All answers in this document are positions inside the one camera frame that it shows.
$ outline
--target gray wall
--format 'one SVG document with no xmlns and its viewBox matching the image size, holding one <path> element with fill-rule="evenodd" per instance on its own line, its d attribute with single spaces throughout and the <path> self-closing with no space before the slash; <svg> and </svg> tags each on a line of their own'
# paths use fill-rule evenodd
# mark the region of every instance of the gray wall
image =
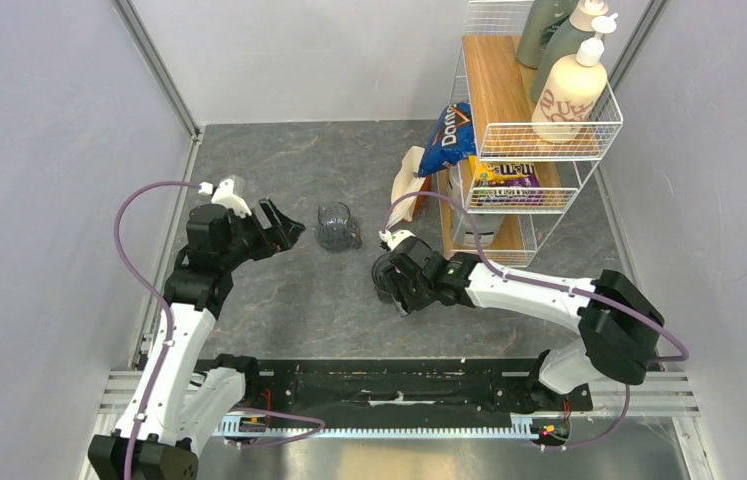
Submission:
<svg viewBox="0 0 747 480">
<path fill-rule="evenodd" d="M 747 479 L 747 8 L 673 1 L 618 93 L 604 172 L 723 478 Z"/>
<path fill-rule="evenodd" d="M 647 1 L 608 0 L 620 18 L 607 66 Z M 468 2 L 134 3 L 188 107 L 214 124 L 438 118 Z"/>
<path fill-rule="evenodd" d="M 0 2 L 0 478 L 75 478 L 143 293 L 112 221 L 188 140 L 106 0 Z M 173 192 L 127 216 L 144 271 Z"/>
</svg>

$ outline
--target shampoo bottle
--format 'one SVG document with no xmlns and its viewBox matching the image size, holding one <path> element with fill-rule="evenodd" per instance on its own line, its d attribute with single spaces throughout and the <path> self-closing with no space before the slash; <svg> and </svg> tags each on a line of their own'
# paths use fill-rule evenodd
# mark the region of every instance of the shampoo bottle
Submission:
<svg viewBox="0 0 747 480">
<path fill-rule="evenodd" d="M 591 21 L 605 15 L 608 11 L 609 7 L 604 0 L 579 0 L 570 18 L 558 28 L 550 39 L 550 43 L 547 44 L 547 49 L 538 66 L 535 83 L 532 84 L 532 90 L 529 92 L 533 102 L 537 102 L 541 92 L 544 91 L 544 84 L 547 82 L 553 65 L 561 57 L 576 53 L 579 45 L 594 35 Z"/>
<path fill-rule="evenodd" d="M 517 46 L 517 61 L 538 68 L 553 34 L 576 8 L 577 0 L 535 0 Z"/>
<path fill-rule="evenodd" d="M 602 37 L 617 28 L 617 14 L 597 17 L 593 21 L 596 34 L 582 42 L 575 55 L 562 57 L 550 70 L 540 101 L 532 113 L 535 134 L 550 143 L 566 143 L 579 134 L 581 125 L 552 122 L 587 122 L 606 88 L 606 69 L 600 63 L 605 51 Z"/>
</svg>

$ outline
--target blue doritos bag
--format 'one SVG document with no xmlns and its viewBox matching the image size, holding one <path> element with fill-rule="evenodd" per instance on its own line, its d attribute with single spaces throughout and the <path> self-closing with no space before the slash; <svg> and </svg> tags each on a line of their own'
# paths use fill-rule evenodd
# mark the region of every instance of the blue doritos bag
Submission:
<svg viewBox="0 0 747 480">
<path fill-rule="evenodd" d="M 439 172 L 470 155 L 476 155 L 470 104 L 461 102 L 449 105 L 432 130 L 417 175 L 425 177 Z"/>
</svg>

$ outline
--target floor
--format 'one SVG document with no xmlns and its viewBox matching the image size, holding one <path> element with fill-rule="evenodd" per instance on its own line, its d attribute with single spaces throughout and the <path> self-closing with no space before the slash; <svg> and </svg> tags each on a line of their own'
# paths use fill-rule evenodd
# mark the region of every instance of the floor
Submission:
<svg viewBox="0 0 747 480">
<path fill-rule="evenodd" d="M 288 123 L 210 126 L 192 179 L 245 178 L 250 204 L 271 198 L 311 227 L 317 206 L 346 203 L 362 229 L 362 248 L 323 250 L 313 230 L 293 250 L 241 266 L 202 358 L 235 353 L 259 358 L 534 357 L 573 334 L 549 322 L 502 310 L 435 305 L 400 317 L 378 300 L 370 277 L 382 253 L 376 230 L 393 177 L 412 145 L 424 145 L 429 121 Z M 204 198 L 189 194 L 176 249 L 185 243 L 187 212 Z M 549 218 L 536 218 L 539 241 Z M 441 247 L 438 206 L 426 203 L 407 225 Z M 529 270 L 594 277 L 620 270 L 600 193 L 590 182 Z M 592 438 L 607 420 L 575 419 L 573 441 Z M 509 440 L 315 439 L 241 454 L 212 442 L 199 478 L 421 480 L 428 478 L 688 478 L 670 419 L 629 420 L 605 444 L 540 455 Z"/>
<path fill-rule="evenodd" d="M 208 127 L 193 180 L 242 176 L 250 204 L 269 197 L 309 227 L 320 203 L 344 202 L 361 225 L 363 245 L 329 253 L 312 227 L 293 250 L 241 266 L 203 358 L 221 352 L 259 358 L 534 357 L 573 339 L 564 328 L 514 312 L 434 305 L 403 318 L 378 300 L 370 277 L 383 252 L 376 230 L 403 155 L 412 145 L 425 145 L 431 128 L 430 121 Z M 201 202 L 204 197 L 189 194 L 185 214 Z M 427 202 L 407 227 L 440 248 L 439 215 L 438 206 Z M 176 249 L 185 243 L 184 218 Z M 620 262 L 590 182 L 529 269 L 593 277 L 603 268 L 620 269 Z"/>
</svg>

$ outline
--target gray countertop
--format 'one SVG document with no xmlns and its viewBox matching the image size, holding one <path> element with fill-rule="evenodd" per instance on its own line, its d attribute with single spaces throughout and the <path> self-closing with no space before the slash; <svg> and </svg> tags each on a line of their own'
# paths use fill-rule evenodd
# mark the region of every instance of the gray countertop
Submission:
<svg viewBox="0 0 747 480">
<path fill-rule="evenodd" d="M 249 262 L 234 274 L 229 295 L 203 358 L 235 353 L 259 358 L 533 357 L 568 343 L 572 332 L 502 310 L 433 305 L 400 317 L 379 301 L 370 277 L 383 252 L 376 230 L 390 200 L 393 178 L 412 145 L 424 146 L 431 121 L 287 123 L 211 126 L 197 157 L 194 181 L 236 174 L 248 182 L 248 201 L 269 197 L 308 230 L 297 246 Z M 204 202 L 189 193 L 176 239 L 185 243 L 184 218 Z M 358 250 L 332 254 L 314 238 L 317 206 L 341 201 L 362 230 Z M 545 225 L 548 217 L 535 217 Z M 441 247 L 439 207 L 427 201 L 407 224 L 433 248 Z M 539 237 L 546 233 L 539 227 Z M 597 276 L 620 269 L 596 185 L 591 182 L 529 270 L 558 276 Z"/>
</svg>

